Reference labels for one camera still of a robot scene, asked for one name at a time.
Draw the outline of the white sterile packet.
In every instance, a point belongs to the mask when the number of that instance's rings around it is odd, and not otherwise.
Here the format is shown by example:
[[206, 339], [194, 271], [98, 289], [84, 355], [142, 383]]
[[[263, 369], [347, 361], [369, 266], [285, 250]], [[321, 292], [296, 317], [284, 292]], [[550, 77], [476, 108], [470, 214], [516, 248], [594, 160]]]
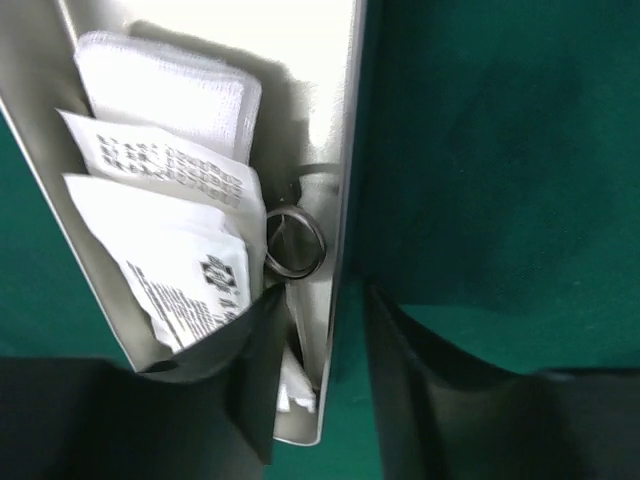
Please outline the white sterile packet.
[[182, 351], [251, 303], [248, 255], [224, 214], [89, 175], [64, 177], [86, 226], [119, 265], [156, 338]]
[[89, 173], [214, 206], [235, 219], [243, 237], [266, 240], [266, 208], [251, 167], [156, 127], [57, 113]]

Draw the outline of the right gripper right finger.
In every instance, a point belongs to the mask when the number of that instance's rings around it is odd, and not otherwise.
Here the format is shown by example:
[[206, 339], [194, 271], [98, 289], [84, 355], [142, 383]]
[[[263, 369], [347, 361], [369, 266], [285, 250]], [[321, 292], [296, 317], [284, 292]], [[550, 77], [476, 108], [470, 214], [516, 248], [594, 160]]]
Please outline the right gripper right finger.
[[516, 374], [364, 294], [370, 385], [387, 479], [635, 479], [639, 373]]

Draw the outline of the small silver scissors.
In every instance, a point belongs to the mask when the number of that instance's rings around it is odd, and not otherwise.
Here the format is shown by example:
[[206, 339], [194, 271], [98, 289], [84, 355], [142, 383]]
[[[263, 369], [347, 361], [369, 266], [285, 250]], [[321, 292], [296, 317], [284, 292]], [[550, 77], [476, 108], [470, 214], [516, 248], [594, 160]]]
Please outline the small silver scissors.
[[301, 280], [313, 275], [327, 256], [319, 223], [296, 205], [282, 205], [267, 213], [266, 267], [275, 275]]

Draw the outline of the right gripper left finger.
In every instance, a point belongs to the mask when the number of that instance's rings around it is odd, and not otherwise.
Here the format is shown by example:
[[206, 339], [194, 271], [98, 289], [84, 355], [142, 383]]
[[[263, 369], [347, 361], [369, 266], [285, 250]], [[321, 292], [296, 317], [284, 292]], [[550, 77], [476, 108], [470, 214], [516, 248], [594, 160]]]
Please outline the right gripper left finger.
[[134, 373], [97, 358], [1, 362], [5, 479], [259, 479], [271, 462], [283, 291]]

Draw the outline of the white gauze pad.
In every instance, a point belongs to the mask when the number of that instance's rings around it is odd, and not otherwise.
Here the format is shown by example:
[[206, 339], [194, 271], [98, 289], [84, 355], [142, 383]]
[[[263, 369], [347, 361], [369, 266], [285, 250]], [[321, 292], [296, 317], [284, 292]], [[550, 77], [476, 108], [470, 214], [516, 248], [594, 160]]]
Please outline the white gauze pad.
[[286, 346], [283, 351], [280, 384], [277, 395], [277, 411], [290, 412], [296, 404], [310, 414], [316, 413], [316, 394], [302, 365]]
[[155, 126], [249, 162], [262, 86], [248, 72], [167, 43], [108, 31], [82, 35], [74, 62], [97, 119]]

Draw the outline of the silver metal tray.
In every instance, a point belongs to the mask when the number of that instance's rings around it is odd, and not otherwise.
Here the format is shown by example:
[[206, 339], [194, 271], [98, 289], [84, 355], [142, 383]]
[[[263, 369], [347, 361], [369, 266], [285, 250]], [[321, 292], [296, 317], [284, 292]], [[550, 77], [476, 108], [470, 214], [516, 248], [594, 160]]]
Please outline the silver metal tray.
[[304, 369], [327, 397], [344, 245], [366, 5], [362, 1], [5, 1], [1, 109], [129, 363], [165, 350], [118, 266], [89, 233], [64, 185], [83, 160], [60, 118], [86, 111], [78, 38], [108, 30], [222, 57], [262, 83], [252, 164], [269, 207], [293, 203], [321, 226], [322, 267], [291, 282], [286, 303]]

